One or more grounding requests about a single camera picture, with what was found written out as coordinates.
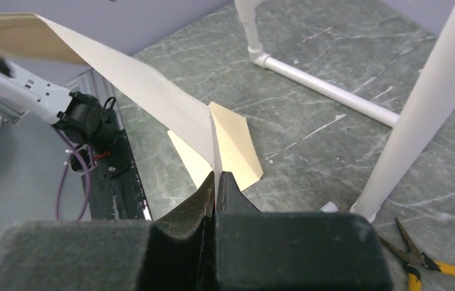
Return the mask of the tan paper envelope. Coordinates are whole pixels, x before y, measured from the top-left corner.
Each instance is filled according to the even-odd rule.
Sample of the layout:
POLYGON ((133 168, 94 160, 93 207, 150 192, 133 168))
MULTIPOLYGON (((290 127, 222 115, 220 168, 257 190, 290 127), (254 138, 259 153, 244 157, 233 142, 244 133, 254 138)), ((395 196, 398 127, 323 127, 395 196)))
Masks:
MULTIPOLYGON (((208 106, 215 121, 222 168, 233 174, 243 192, 260 181, 263 175, 247 120, 213 101, 208 106)), ((172 131, 167 134, 194 185, 200 187, 212 171, 209 163, 172 131)))

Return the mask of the white letter paper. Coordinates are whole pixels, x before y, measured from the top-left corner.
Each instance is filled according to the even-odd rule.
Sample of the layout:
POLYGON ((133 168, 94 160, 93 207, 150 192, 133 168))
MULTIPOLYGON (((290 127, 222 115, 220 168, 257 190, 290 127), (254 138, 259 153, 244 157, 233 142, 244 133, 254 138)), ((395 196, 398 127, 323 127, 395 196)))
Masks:
POLYGON ((153 67, 32 13, 0 14, 0 56, 88 64, 208 162, 222 171, 210 108, 153 67))

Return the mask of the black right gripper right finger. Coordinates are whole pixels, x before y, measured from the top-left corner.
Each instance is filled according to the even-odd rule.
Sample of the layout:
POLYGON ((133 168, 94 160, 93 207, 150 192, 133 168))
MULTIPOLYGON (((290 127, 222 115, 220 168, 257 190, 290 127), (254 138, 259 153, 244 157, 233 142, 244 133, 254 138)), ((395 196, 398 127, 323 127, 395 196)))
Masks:
POLYGON ((219 180, 219 290, 391 290, 376 231, 359 215, 261 212, 234 176, 219 180))

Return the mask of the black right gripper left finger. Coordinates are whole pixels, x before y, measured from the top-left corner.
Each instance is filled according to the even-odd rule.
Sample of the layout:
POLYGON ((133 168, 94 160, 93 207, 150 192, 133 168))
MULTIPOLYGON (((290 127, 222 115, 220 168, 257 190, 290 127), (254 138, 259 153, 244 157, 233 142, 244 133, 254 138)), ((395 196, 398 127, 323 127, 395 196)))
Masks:
POLYGON ((0 237, 0 290, 193 290, 214 174, 157 221, 25 222, 0 237))

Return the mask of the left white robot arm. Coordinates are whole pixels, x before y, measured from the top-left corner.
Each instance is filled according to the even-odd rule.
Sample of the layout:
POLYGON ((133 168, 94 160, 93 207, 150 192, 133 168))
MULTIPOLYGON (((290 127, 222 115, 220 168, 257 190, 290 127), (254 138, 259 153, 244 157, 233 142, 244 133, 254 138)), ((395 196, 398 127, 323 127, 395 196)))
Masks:
POLYGON ((75 151, 82 170, 84 158, 76 146, 88 146, 91 166, 102 168, 104 178, 120 175, 130 167, 130 149, 109 98, 105 103, 93 95, 52 84, 0 57, 0 97, 38 115, 75 151))

